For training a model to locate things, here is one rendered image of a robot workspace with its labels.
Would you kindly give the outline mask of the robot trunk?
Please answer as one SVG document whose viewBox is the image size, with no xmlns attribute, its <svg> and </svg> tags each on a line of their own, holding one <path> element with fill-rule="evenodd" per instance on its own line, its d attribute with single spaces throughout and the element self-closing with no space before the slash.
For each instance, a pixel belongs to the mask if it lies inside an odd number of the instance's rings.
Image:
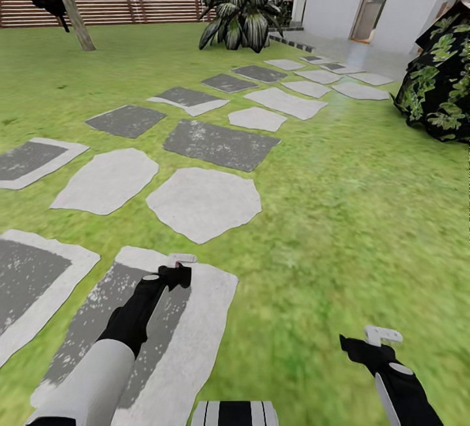
<svg viewBox="0 0 470 426">
<path fill-rule="evenodd" d="M 199 401 L 191 426 L 279 426 L 272 401 Z"/>
</svg>

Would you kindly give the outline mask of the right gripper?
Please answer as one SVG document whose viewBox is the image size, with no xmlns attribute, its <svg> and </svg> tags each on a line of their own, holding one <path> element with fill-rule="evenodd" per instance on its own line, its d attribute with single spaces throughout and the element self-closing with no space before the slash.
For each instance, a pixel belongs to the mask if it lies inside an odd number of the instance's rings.
<svg viewBox="0 0 470 426">
<path fill-rule="evenodd" d="M 369 363 L 369 361 L 371 361 L 372 357 L 377 353 L 385 354 L 387 357 L 394 359 L 394 361 L 397 359 L 397 357 L 395 356 L 396 351 L 390 346 L 381 344 L 382 347 L 376 347 L 367 344 L 365 341 L 359 341 L 352 338 L 345 338 L 341 334 L 339 335 L 339 338 L 341 348 L 343 349 L 343 351 L 345 351 L 345 353 L 348 353 L 349 359 L 352 362 L 365 363 L 366 367 L 369 368 L 370 372 L 371 364 Z"/>
</svg>

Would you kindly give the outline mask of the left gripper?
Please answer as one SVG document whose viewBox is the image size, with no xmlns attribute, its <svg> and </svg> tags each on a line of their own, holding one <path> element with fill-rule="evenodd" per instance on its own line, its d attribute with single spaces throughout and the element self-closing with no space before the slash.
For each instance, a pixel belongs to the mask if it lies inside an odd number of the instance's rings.
<svg viewBox="0 0 470 426">
<path fill-rule="evenodd" d="M 166 271 L 167 273 L 170 273 L 173 278 L 174 278 L 174 286 L 176 287 L 177 285 L 182 285 L 182 286 L 188 286 L 191 283 L 191 267 L 185 267 L 179 265 L 178 267 L 172 269 L 168 268 L 167 266 L 160 266 L 159 267 L 159 273 L 164 273 Z"/>
</svg>

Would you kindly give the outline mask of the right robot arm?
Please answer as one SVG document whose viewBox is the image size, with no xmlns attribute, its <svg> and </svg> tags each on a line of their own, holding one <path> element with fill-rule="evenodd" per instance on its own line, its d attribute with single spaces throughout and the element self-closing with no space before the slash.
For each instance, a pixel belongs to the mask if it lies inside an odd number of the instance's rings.
<svg viewBox="0 0 470 426">
<path fill-rule="evenodd" d="M 367 325 L 365 341 L 339 335 L 341 348 L 352 362 L 365 363 L 375 378 L 391 426 L 444 426 L 415 374 L 403 366 L 396 351 L 381 340 L 403 342 L 399 331 Z"/>
</svg>

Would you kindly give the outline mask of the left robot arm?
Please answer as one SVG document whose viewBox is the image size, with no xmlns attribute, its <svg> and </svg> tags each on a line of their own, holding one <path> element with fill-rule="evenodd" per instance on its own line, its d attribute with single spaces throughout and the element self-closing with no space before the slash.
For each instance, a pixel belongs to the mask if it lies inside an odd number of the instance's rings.
<svg viewBox="0 0 470 426">
<path fill-rule="evenodd" d="M 169 253 L 158 273 L 142 277 L 76 368 L 25 422 L 29 426 L 110 426 L 127 377 L 155 326 L 168 293 L 191 283 L 194 254 Z"/>
</svg>

